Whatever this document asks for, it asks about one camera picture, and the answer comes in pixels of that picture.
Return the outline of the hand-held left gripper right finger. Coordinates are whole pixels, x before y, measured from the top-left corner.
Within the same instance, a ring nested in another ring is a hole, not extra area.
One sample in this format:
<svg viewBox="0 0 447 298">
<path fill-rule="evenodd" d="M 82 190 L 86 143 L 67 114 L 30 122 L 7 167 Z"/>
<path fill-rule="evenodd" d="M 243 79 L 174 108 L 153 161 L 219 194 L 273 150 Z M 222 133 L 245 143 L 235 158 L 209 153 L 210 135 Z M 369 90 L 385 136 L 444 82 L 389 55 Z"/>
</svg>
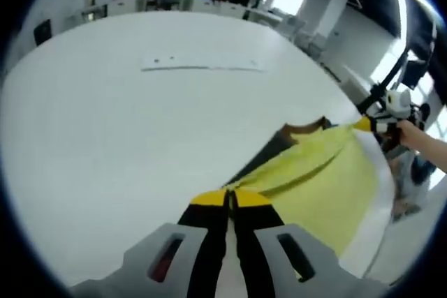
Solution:
<svg viewBox="0 0 447 298">
<path fill-rule="evenodd" d="M 385 286 L 358 278 L 335 252 L 296 224 L 285 224 L 263 195 L 230 194 L 237 256 L 249 297 L 382 297 Z"/>
</svg>

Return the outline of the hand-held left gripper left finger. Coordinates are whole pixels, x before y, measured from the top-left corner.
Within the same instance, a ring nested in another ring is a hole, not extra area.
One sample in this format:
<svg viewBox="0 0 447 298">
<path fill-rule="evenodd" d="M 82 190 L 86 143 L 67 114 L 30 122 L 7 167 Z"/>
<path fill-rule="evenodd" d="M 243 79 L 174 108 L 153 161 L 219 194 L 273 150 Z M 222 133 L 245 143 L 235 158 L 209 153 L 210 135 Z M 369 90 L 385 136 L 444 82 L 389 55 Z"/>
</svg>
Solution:
<svg viewBox="0 0 447 298">
<path fill-rule="evenodd" d="M 166 223 L 124 253 L 121 267 L 70 289 L 73 297 L 214 297 L 224 255 L 229 192 L 196 196 L 176 224 Z"/>
</svg>

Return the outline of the person's right hand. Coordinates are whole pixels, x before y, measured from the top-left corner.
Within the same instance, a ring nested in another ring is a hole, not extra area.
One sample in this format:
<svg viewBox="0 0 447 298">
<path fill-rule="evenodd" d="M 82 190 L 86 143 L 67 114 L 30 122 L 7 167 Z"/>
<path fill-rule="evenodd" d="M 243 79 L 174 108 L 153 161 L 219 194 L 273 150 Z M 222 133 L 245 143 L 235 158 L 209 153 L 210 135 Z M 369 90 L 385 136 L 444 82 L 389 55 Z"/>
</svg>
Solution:
<svg viewBox="0 0 447 298">
<path fill-rule="evenodd" d="M 401 120 L 397 123 L 400 130 L 400 143 L 410 149 L 416 149 L 421 133 L 420 129 L 410 121 Z"/>
</svg>

